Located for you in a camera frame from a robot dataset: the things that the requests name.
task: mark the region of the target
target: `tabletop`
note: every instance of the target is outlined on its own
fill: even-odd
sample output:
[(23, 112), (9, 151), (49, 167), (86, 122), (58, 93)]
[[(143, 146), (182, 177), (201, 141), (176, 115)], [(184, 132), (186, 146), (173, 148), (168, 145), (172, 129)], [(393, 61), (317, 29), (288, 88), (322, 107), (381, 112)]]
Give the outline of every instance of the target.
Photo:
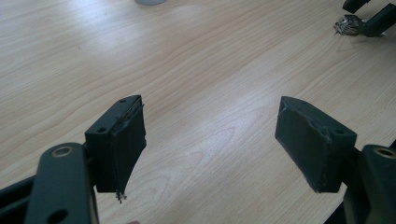
[(335, 35), (343, 3), (1, 1), (0, 188), (141, 94), (148, 145), (126, 201), (97, 195), (102, 223), (322, 223), (345, 187), (313, 192), (275, 140), (281, 96), (354, 130), (358, 149), (396, 138), (396, 29)]

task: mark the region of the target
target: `black mechanical part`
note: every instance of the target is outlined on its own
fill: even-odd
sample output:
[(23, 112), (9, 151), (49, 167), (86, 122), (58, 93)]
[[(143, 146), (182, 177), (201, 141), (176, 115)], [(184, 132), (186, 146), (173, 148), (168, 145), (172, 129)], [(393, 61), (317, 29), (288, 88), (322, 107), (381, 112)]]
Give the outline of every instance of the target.
[(140, 96), (119, 100), (85, 132), (93, 157), (98, 192), (123, 194), (134, 165), (146, 146)]
[(26, 178), (0, 190), (0, 223), (22, 223), (35, 177)]
[(368, 2), (370, 2), (370, 0), (346, 0), (343, 5), (343, 9), (350, 13), (355, 13)]
[(98, 223), (85, 151), (66, 143), (43, 153), (25, 223)]
[(282, 97), (276, 139), (316, 192), (347, 185), (344, 202), (326, 224), (396, 223), (396, 149), (354, 148), (357, 135), (311, 104)]
[(36, 176), (0, 190), (0, 223), (98, 223), (93, 186), (124, 198), (145, 135), (141, 96), (117, 101), (86, 132), (84, 145), (52, 147)]
[(283, 96), (276, 139), (315, 192), (337, 192), (342, 159), (352, 153), (357, 135), (311, 104)]
[(361, 178), (371, 205), (367, 223), (396, 223), (396, 149), (368, 145), (361, 153)]
[(396, 6), (389, 3), (370, 20), (363, 23), (361, 33), (368, 37), (381, 36), (396, 23)]

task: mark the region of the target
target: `wooden table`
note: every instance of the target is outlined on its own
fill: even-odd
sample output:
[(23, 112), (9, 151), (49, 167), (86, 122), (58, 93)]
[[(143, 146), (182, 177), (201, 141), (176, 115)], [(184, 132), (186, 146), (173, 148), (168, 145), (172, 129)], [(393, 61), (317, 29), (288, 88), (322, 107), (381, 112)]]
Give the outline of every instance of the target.
[[(358, 15), (371, 18), (389, 1)], [(275, 140), (280, 97), (358, 133), (396, 137), (396, 29), (335, 35), (343, 1), (0, 3), (0, 188), (141, 94), (148, 146), (102, 223), (321, 223), (343, 193), (315, 194)]]

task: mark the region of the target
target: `screw hole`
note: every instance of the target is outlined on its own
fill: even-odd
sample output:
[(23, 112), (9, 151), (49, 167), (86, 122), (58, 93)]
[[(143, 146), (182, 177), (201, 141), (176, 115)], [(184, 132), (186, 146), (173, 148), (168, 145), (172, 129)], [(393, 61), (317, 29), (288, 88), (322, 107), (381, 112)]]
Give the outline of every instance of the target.
[(390, 149), (378, 147), (375, 148), (375, 152), (382, 157), (394, 160), (396, 159), (396, 153)]
[(99, 133), (104, 133), (107, 130), (107, 128), (100, 128), (98, 130), (96, 130)]
[(65, 209), (58, 210), (49, 216), (47, 222), (51, 224), (61, 223), (62, 221), (64, 221), (67, 215), (68, 215), (67, 210)]
[(63, 157), (69, 155), (73, 151), (72, 147), (58, 147), (52, 151), (52, 157)]

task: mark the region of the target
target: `wood grain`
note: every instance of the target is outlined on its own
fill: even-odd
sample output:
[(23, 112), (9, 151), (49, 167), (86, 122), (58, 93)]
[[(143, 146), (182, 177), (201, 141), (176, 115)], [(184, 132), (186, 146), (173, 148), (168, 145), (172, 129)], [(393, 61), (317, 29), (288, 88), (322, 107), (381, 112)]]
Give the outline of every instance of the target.
[[(372, 17), (388, 1), (358, 13)], [(280, 97), (359, 134), (396, 136), (396, 29), (334, 34), (341, 1), (132, 0), (0, 3), (0, 188), (141, 94), (148, 146), (102, 223), (321, 223), (343, 193), (317, 195), (275, 140)]]

